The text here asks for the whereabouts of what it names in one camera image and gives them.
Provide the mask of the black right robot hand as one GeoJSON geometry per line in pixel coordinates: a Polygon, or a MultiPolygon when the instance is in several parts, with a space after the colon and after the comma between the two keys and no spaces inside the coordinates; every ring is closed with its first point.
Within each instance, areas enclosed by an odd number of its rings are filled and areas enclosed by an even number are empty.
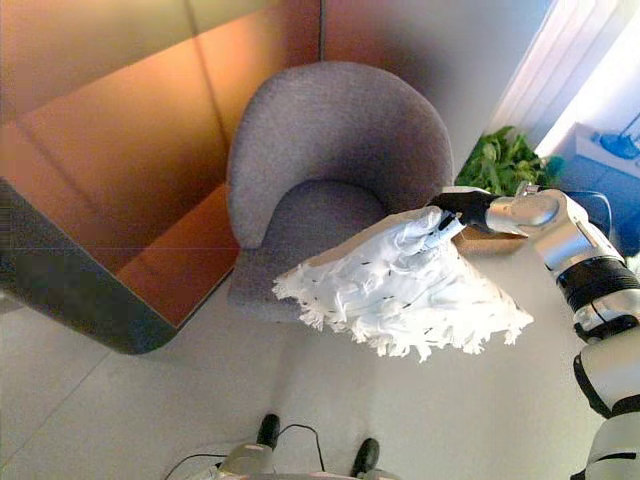
{"type": "Polygon", "coordinates": [[[452,238],[465,227],[472,227],[482,233],[491,234],[486,215],[497,195],[483,190],[453,190],[436,195],[429,206],[442,211],[440,223],[435,229],[439,238],[452,238]]]}

